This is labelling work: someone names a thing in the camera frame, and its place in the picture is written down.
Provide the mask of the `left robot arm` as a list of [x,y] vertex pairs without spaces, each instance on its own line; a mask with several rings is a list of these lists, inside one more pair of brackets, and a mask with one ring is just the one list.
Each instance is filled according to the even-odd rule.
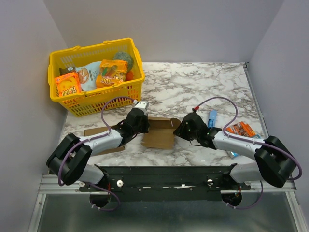
[[148,128],[146,108],[134,107],[123,121],[107,131],[87,137],[68,134],[48,158],[46,165],[58,176],[61,185],[82,181],[90,183],[97,191],[104,190],[107,185],[105,174],[99,167],[88,164],[89,158],[131,142],[137,134],[147,133]]

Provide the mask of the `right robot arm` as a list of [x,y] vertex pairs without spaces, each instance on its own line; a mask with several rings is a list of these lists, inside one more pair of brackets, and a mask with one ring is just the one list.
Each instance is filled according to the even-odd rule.
[[209,128],[195,112],[187,114],[173,133],[190,142],[195,140],[202,147],[234,152],[253,160],[252,163],[236,164],[222,177],[222,184],[227,189],[234,189],[246,181],[266,181],[281,188],[296,168],[296,159],[277,137],[254,139]]

